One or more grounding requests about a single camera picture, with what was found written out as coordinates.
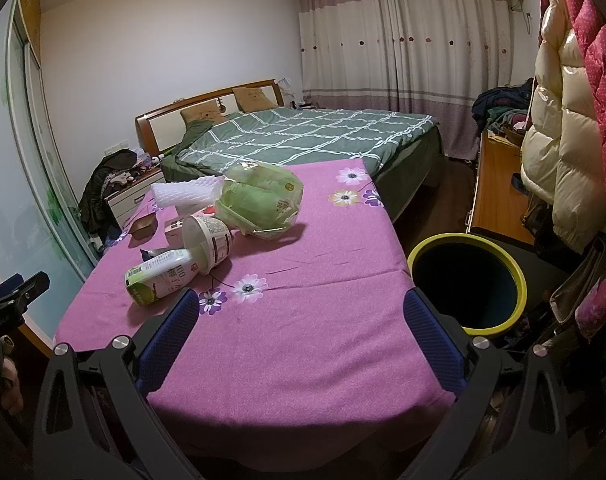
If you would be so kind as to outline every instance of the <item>pink curtain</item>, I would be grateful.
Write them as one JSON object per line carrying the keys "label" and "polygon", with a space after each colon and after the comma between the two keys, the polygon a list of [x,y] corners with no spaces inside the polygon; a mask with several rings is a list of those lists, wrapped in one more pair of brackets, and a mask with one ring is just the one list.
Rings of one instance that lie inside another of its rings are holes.
{"label": "pink curtain", "polygon": [[473,159],[477,95],[509,83],[506,0],[299,0],[304,97],[429,114],[445,154]]}

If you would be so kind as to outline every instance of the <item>green plastic bag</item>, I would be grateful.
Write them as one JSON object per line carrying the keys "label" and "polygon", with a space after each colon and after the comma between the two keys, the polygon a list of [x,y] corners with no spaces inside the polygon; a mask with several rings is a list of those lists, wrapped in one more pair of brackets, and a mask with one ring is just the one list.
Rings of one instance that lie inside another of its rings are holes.
{"label": "green plastic bag", "polygon": [[303,183],[286,168],[241,162],[225,174],[216,217],[244,235],[278,238],[296,223]]}

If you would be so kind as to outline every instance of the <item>blue pad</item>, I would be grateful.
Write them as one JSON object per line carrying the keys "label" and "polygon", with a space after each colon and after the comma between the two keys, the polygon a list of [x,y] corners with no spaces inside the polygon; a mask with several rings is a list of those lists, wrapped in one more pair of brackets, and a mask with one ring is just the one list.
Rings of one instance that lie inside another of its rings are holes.
{"label": "blue pad", "polygon": [[19,288],[23,284],[23,278],[20,274],[14,274],[11,278],[8,278],[0,284],[0,299],[4,298],[8,294],[13,293],[14,290]]}
{"label": "blue pad", "polygon": [[141,353],[136,388],[145,397],[161,387],[198,319],[198,294],[187,291]]}
{"label": "blue pad", "polygon": [[405,293],[403,315],[440,387],[458,397],[467,384],[465,360],[416,290]]}

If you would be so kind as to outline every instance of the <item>metal screw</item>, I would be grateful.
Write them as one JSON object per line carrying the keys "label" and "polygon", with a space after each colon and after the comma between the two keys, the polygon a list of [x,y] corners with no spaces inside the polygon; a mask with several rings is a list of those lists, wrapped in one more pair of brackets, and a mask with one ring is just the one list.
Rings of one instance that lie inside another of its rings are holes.
{"label": "metal screw", "polygon": [[119,350],[121,348],[125,348],[127,345],[129,345],[129,337],[127,337],[126,335],[119,335],[118,337],[115,337],[112,341],[112,346]]}
{"label": "metal screw", "polygon": [[67,345],[67,343],[61,343],[60,345],[56,345],[54,347],[54,354],[65,355],[65,354],[67,354],[68,350],[69,350],[69,346]]}
{"label": "metal screw", "polygon": [[477,335],[472,339],[472,344],[480,350],[487,350],[490,347],[490,340],[482,335]]}
{"label": "metal screw", "polygon": [[534,345],[532,350],[534,351],[534,354],[539,357],[545,357],[547,355],[547,348],[545,348],[543,345]]}

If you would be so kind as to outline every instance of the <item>flower pattern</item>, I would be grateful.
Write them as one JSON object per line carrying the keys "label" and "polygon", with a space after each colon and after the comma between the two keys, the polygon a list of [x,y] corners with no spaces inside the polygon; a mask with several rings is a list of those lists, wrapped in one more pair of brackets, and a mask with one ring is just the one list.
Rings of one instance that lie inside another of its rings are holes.
{"label": "flower pattern", "polygon": [[349,189],[339,189],[330,195],[330,202],[341,207],[353,205],[358,202],[358,193]]}
{"label": "flower pattern", "polygon": [[262,298],[262,292],[267,288],[267,280],[257,274],[246,274],[234,284],[233,293],[236,299],[243,303],[256,303]]}
{"label": "flower pattern", "polygon": [[336,175],[336,180],[346,186],[357,186],[359,182],[367,180],[369,175],[362,168],[343,168]]}
{"label": "flower pattern", "polygon": [[365,203],[372,207],[378,207],[382,204],[380,195],[373,189],[366,190],[366,192],[363,193],[363,198],[365,199]]}
{"label": "flower pattern", "polygon": [[128,234],[129,234],[129,228],[123,229],[122,233],[118,236],[118,238],[116,238],[116,240],[114,240],[113,245],[116,245],[119,241],[124,240]]}
{"label": "flower pattern", "polygon": [[207,312],[212,316],[212,314],[221,310],[221,305],[226,301],[227,293],[220,290],[220,288],[212,288],[198,295],[198,310],[200,314]]}

